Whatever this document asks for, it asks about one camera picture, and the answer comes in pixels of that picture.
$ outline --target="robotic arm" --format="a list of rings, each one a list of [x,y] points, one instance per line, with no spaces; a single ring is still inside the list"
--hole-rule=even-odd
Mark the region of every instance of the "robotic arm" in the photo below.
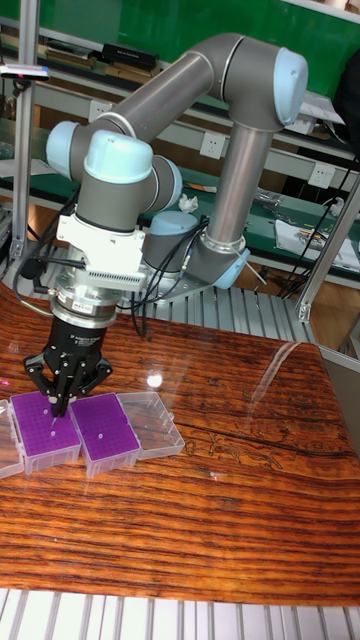
[[[148,143],[204,93],[229,104],[233,128],[214,209],[187,265],[190,275],[228,288],[243,265],[242,233],[273,134],[295,120],[306,83],[301,56],[223,34],[187,51],[86,127],[63,122],[51,132],[49,163],[81,182],[76,212],[60,217],[57,237],[70,243],[69,259],[84,265],[58,276],[48,344],[39,356],[25,359],[27,373],[52,401],[54,416],[64,415],[69,400],[111,373],[100,351],[106,329],[123,291],[141,291],[149,272],[138,215],[171,206],[181,193],[178,169],[153,157]],[[156,267],[164,245],[174,246],[188,231],[150,234],[148,264]],[[53,380],[43,374],[45,363]]]

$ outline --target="workbench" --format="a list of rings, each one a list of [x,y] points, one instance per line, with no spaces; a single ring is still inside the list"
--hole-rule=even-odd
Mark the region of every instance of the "workbench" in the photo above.
[[[1,397],[50,320],[1,285]],[[318,347],[121,315],[93,394],[157,389],[172,458],[86,478],[82,460],[0,481],[0,587],[358,605],[360,466]]]

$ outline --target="clear plastic lid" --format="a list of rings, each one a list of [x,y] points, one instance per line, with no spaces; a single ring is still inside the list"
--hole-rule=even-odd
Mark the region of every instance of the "clear plastic lid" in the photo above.
[[[156,391],[118,393],[117,398],[140,442],[139,460],[180,453],[184,440]]]
[[[0,478],[24,471],[20,445],[6,400],[0,400]]]

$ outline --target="label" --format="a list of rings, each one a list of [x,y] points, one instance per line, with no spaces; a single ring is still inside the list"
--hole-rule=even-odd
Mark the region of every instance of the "label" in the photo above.
[[[92,304],[84,304],[83,302],[76,302],[76,300],[74,300],[71,308],[74,309],[74,311],[80,311],[80,313],[90,314],[94,307]]]
[[[73,340],[74,344],[77,347],[87,347],[87,348],[92,347],[94,344],[99,342],[99,340],[101,340],[101,336],[86,338],[84,336],[77,336],[74,333],[72,333],[69,337],[70,337],[70,340]]]

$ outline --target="floor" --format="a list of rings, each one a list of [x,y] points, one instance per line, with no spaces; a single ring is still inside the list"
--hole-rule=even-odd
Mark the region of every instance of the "floor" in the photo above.
[[[40,234],[51,215],[54,215],[54,211],[32,204],[29,210],[29,224],[37,234]],[[261,268],[255,263],[252,266],[257,271]],[[268,272],[267,285],[265,286],[250,269],[245,268],[236,281],[236,285],[244,289],[254,289],[258,286],[259,292],[277,295],[287,275],[283,271],[271,269]],[[360,291],[324,282],[313,303],[310,318],[311,328],[317,342],[338,350],[359,313]]]

